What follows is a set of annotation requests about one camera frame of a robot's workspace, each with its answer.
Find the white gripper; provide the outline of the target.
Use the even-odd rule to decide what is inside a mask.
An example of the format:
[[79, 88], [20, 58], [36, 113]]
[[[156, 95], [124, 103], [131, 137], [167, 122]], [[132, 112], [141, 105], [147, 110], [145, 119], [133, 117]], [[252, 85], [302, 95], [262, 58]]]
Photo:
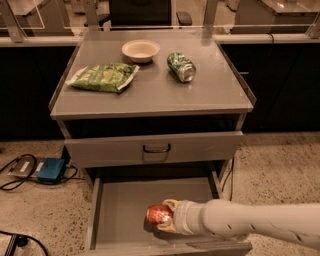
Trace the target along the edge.
[[175, 233], [176, 231], [183, 235], [200, 235], [203, 233], [203, 223], [201, 221], [201, 210], [203, 203], [193, 201], [175, 199], [165, 199], [162, 202], [174, 212], [173, 220], [169, 219], [163, 223], [159, 223], [157, 228], [167, 233]]

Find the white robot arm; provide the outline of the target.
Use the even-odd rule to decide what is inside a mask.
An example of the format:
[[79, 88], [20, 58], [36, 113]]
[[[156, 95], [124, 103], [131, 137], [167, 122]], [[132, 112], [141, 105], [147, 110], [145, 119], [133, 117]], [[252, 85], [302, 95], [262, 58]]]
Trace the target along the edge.
[[165, 200], [171, 215], [157, 228], [182, 235], [213, 235], [240, 239], [259, 234], [320, 249], [320, 205], [244, 205], [223, 199], [206, 203]]

